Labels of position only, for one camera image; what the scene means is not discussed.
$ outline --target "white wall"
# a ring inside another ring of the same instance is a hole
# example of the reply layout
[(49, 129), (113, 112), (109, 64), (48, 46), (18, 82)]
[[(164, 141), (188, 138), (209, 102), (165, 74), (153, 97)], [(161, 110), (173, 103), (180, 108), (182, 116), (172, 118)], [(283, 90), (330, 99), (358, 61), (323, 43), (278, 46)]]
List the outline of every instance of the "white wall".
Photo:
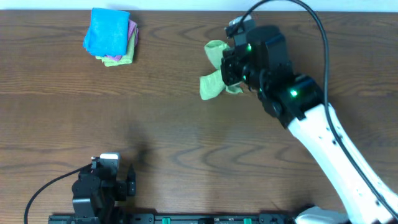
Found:
[[(245, 11), (257, 0), (0, 0), (0, 9), (91, 9)], [(316, 11), (398, 12), (398, 0), (304, 0)], [(259, 10), (298, 11), (291, 2), (267, 3)]]

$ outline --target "green led light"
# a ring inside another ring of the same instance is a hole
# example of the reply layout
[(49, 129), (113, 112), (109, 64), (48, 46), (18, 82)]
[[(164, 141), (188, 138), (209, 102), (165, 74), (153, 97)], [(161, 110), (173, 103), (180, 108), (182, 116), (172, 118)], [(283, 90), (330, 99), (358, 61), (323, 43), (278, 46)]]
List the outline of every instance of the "green led light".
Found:
[(293, 97), (295, 97), (295, 96), (298, 95), (297, 91), (295, 91), (295, 90), (290, 91), (290, 94), (291, 94)]

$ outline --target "crumpled green cloth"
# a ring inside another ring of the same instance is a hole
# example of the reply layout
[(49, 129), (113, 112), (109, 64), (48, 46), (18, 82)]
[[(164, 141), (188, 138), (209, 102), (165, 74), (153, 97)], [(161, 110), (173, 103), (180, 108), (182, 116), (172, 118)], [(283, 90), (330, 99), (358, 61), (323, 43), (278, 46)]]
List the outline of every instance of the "crumpled green cloth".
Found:
[(209, 100), (218, 96), (223, 90), (231, 94), (243, 93), (239, 87), (240, 83), (232, 86), (226, 86), (221, 74), (221, 58), (223, 50), (228, 49), (227, 43), (221, 40), (211, 40), (205, 45), (205, 52), (211, 64), (217, 69), (210, 75), (200, 77), (200, 97), (202, 100)]
[(123, 55), (119, 61), (115, 61), (113, 59), (107, 57), (100, 57), (100, 56), (96, 56), (95, 58), (102, 60), (102, 62), (104, 62), (105, 66), (107, 67), (132, 63), (132, 58), (134, 57), (134, 48), (136, 46), (135, 45), (135, 39), (137, 38), (136, 35), (137, 35), (137, 29), (134, 31), (129, 40), (129, 43), (127, 45), (126, 55)]

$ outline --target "wooden tabletop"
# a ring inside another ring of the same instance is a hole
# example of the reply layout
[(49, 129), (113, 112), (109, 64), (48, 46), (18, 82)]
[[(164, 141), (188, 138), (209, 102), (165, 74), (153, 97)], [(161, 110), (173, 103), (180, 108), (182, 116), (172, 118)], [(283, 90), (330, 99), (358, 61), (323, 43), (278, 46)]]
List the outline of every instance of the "wooden tabletop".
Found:
[[(82, 47), (90, 11), (0, 11), (0, 223), (21, 223), (48, 181), (118, 151), (137, 171), (130, 209), (257, 213), (307, 203), (343, 210), (308, 151), (256, 96), (202, 101), (203, 46), (241, 12), (135, 12), (134, 63), (105, 67)], [(373, 169), (398, 191), (398, 14), (319, 13), (330, 101)], [(285, 34), (296, 72), (322, 83), (323, 47), (305, 12), (257, 12)], [(44, 190), (29, 223), (70, 213), (76, 175)]]

